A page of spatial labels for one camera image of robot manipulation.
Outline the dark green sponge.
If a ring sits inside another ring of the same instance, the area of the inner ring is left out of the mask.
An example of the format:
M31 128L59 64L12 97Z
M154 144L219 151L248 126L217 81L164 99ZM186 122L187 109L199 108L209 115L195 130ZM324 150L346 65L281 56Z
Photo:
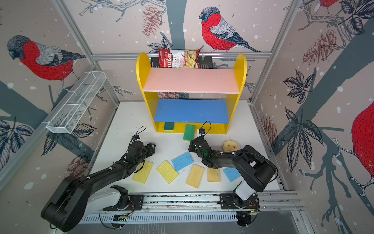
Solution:
M174 122L165 122L164 130L165 131L174 131Z

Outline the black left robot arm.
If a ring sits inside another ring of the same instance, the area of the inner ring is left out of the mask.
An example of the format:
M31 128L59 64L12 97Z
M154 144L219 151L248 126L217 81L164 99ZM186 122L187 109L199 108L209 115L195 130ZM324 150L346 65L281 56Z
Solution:
M155 151L155 143L145 145L139 134L134 135L126 153L110 167L78 178L66 177L42 209L41 217L64 232L72 230L87 215L89 198L94 193L137 173L138 165Z

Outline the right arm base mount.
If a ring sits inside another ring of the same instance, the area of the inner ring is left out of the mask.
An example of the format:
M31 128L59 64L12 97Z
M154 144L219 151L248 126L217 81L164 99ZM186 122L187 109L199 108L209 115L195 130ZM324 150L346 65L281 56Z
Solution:
M247 209L247 210L259 210L259 198L258 194L251 195L247 200L242 200L234 192L231 194L220 194L219 201L221 209L223 210L235 210L235 209Z

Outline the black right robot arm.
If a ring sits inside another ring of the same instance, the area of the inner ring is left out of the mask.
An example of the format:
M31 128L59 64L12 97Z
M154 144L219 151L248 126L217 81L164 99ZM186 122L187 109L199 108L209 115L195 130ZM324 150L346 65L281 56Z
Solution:
M189 152L196 153L208 168L235 168L244 179L228 199L223 200L224 203L241 209L251 196L263 192L268 183L276 179L278 169L275 164L253 147L246 145L234 152L212 150L205 134L205 129L199 130L199 136L190 141Z

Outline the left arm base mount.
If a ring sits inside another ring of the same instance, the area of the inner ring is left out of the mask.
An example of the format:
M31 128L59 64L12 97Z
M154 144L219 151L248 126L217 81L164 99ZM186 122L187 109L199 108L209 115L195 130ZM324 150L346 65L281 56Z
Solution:
M103 208L103 211L141 211L144 202L144 195L130 194L129 191L119 185L113 185L107 192L111 192L115 196L111 196L110 205Z

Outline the light green sponge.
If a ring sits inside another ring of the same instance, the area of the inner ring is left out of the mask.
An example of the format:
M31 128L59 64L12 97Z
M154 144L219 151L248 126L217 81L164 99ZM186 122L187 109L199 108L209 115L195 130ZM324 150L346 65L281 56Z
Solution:
M185 128L184 135L183 135L183 140L184 141L191 141L191 140L193 140L195 132L196 132L196 126L195 125L187 124L186 128Z

